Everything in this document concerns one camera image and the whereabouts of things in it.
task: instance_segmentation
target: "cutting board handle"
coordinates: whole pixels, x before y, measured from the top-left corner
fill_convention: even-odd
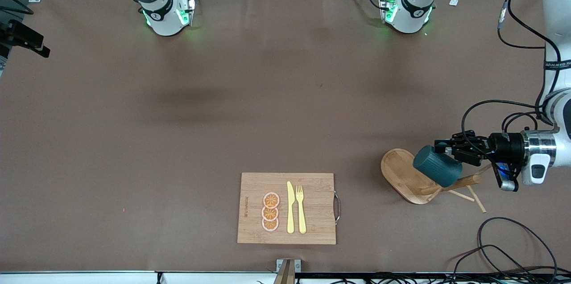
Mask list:
[[[333,191],[333,195],[335,196],[335,199],[337,199],[337,217],[335,218],[335,226],[336,226],[337,223],[339,223],[339,218],[341,218],[341,199],[339,199],[336,190]],[[333,205],[333,214],[335,216],[335,205]]]

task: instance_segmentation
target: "wooden tray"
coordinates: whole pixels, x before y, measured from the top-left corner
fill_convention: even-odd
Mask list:
[[[389,150],[381,160],[381,172],[391,186],[408,202],[422,205],[436,197],[432,194],[420,194],[422,189],[434,188],[436,183],[424,176],[412,166],[414,155],[405,149]]]
[[[287,182],[303,186],[303,209],[307,232],[299,233],[298,202],[293,206],[295,232],[287,233]],[[261,227],[264,195],[273,191],[280,197],[279,226],[275,231]],[[242,173],[238,243],[328,244],[336,243],[334,176],[314,173]]]

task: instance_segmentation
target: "metal handle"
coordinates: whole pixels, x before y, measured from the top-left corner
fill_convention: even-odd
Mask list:
[[[341,199],[339,199],[339,196],[337,195],[337,191],[333,191],[333,195],[335,196],[335,198],[337,199],[337,218],[335,218],[335,225],[337,225],[337,223],[339,223],[339,218],[341,218]]]

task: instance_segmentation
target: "wooden object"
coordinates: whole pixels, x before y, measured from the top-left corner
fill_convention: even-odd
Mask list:
[[[472,189],[472,187],[471,186],[466,186],[466,187],[468,188],[468,190],[470,191],[470,193],[474,197],[474,200],[476,201],[476,203],[478,204],[478,206],[482,210],[482,213],[484,213],[484,214],[487,213],[486,209],[484,208],[484,205],[482,205],[482,202],[478,198],[478,195],[476,195],[476,193],[474,193],[474,190]]]
[[[466,187],[467,185],[479,184],[481,181],[482,181],[482,176],[480,176],[479,174],[473,174],[470,176],[460,178],[459,180],[457,180],[454,184],[452,184],[449,187],[442,188],[442,187],[436,185],[434,187],[421,189],[419,192],[422,195],[429,195],[429,194],[434,194],[434,192],[437,191],[438,188],[442,188],[441,191],[449,191],[452,189],[458,189],[458,188]]]
[[[449,191],[475,185],[482,181],[481,174],[491,165],[480,169],[477,173],[460,178],[453,185],[442,188],[433,180],[424,176],[412,166],[413,154],[408,150],[396,148],[389,150],[381,160],[381,171],[389,184],[407,201],[415,204],[430,202],[441,191]]]
[[[402,198],[414,204],[426,204],[440,193],[441,187],[433,194],[420,194],[420,189],[437,185],[430,178],[414,169],[412,160],[414,160],[414,156],[408,150],[399,148],[389,150],[381,160],[381,172]]]
[[[472,197],[466,196],[464,194],[460,194],[459,192],[454,191],[454,190],[447,190],[447,191],[451,194],[454,194],[454,195],[460,197],[460,198],[466,199],[467,201],[474,202],[474,199]]]
[[[302,185],[306,216],[305,234],[299,233],[298,214],[294,214],[295,230],[287,233],[287,182]],[[263,196],[273,191],[280,197],[279,226],[275,231],[261,227]],[[328,244],[336,243],[334,215],[334,175],[322,173],[242,173],[238,243],[262,244]]]
[[[284,262],[281,264],[273,284],[294,284],[294,280],[295,280],[294,260],[284,259]]]

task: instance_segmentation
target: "wooden stick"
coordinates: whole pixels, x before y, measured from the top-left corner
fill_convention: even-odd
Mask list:
[[[442,191],[442,187],[436,189],[434,194],[430,195],[430,197],[428,197],[426,200],[429,202],[432,201],[432,199],[434,199],[436,197],[436,195],[440,194],[440,191]]]
[[[466,199],[467,201],[474,202],[474,200],[475,200],[475,199],[473,199],[472,197],[466,196],[466,195],[464,195],[464,194],[460,194],[459,192],[454,191],[454,190],[449,190],[448,192],[451,193],[451,194],[454,194],[454,195],[456,195],[456,196],[458,196],[458,197],[461,197],[461,198],[463,198],[463,199]]]
[[[419,193],[421,195],[430,195],[430,194],[433,194],[438,189],[440,189],[442,191],[449,191],[452,189],[462,188],[462,187],[465,187],[467,185],[479,184],[480,182],[482,182],[482,176],[480,176],[479,174],[473,174],[473,175],[466,176],[466,177],[463,177],[463,178],[457,180],[454,184],[452,184],[449,187],[442,188],[440,186],[433,186],[433,187],[421,189],[419,191]]]
[[[482,205],[482,202],[478,198],[478,195],[476,195],[476,193],[474,193],[474,190],[472,189],[472,187],[470,185],[467,185],[466,187],[468,188],[468,190],[470,191],[470,193],[474,197],[474,200],[476,201],[476,203],[478,204],[480,209],[482,209],[482,213],[484,213],[484,214],[487,213],[486,209],[484,208],[484,205]]]
[[[481,175],[483,174],[486,170],[492,168],[492,164],[487,164],[486,166],[482,167],[482,169],[478,170],[477,173],[475,173],[475,175]]]

